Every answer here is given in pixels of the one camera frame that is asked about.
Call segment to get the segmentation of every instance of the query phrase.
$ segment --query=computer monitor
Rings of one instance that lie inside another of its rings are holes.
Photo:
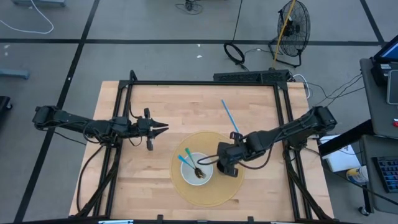
[[[375,56],[378,63],[398,62],[398,35],[386,44]]]

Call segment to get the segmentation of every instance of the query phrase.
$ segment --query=blue straw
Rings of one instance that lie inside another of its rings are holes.
[[[235,131],[236,131],[237,133],[239,133],[239,129],[238,129],[238,127],[236,126],[235,121],[234,121],[234,118],[232,117],[231,113],[229,112],[229,109],[228,109],[228,107],[226,106],[225,101],[224,101],[224,100],[221,100],[221,102],[223,102],[224,108],[225,108],[226,112],[228,113],[229,119],[231,120],[232,124],[233,124],[234,127],[235,127]]]

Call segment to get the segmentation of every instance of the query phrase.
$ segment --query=fan grille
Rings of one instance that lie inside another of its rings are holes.
[[[278,35],[284,25],[287,14],[289,13],[292,1],[288,2],[279,11]],[[304,51],[310,38],[310,15],[303,3],[296,1],[290,14],[285,31],[280,40],[280,49],[286,55],[296,57]]]

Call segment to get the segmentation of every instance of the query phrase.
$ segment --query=tan plate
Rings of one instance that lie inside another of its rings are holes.
[[[238,177],[233,178],[218,171],[216,164],[213,164],[213,176],[205,185],[192,186],[182,178],[180,172],[181,161],[177,158],[180,154],[186,156],[185,148],[189,148],[191,153],[201,152],[208,156],[217,152],[219,142],[231,143],[232,140],[227,137],[211,132],[203,131],[192,134],[184,139],[175,150],[170,163],[170,176],[176,191],[188,202],[202,207],[213,207],[231,199],[243,182],[244,168],[236,165],[239,169]]]

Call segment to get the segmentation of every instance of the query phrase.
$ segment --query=white cable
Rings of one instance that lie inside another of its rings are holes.
[[[304,76],[301,75],[301,74],[295,74],[295,75],[293,76],[293,78],[296,77],[296,76],[300,76],[300,77],[304,80],[304,83],[305,83],[305,85],[307,86],[307,99],[309,99],[309,98],[311,97],[311,92],[310,92],[310,88],[309,88],[309,86],[308,86],[307,80],[306,80],[306,79],[304,78]]]
[[[33,2],[33,0],[30,0],[30,1],[31,1],[31,3],[33,4],[33,6],[35,7],[35,9],[37,10],[37,12],[39,12],[40,15],[42,15],[42,16],[44,17],[44,19],[47,20],[47,21],[50,23],[51,29],[50,29],[49,31],[47,31],[47,32],[39,32],[39,31],[20,30],[20,29],[16,29],[16,28],[11,27],[10,25],[6,24],[6,23],[5,23],[4,21],[2,21],[2,20],[0,20],[0,22],[1,22],[2,24],[6,25],[8,28],[13,29],[13,30],[16,30],[16,31],[20,31],[20,32],[26,32],[26,33],[31,33],[31,34],[49,34],[49,33],[51,33],[51,31],[54,30],[54,25],[52,24],[52,22],[51,22],[45,15],[42,14],[42,12],[39,11],[39,9],[36,7],[36,5],[35,5],[35,3]]]

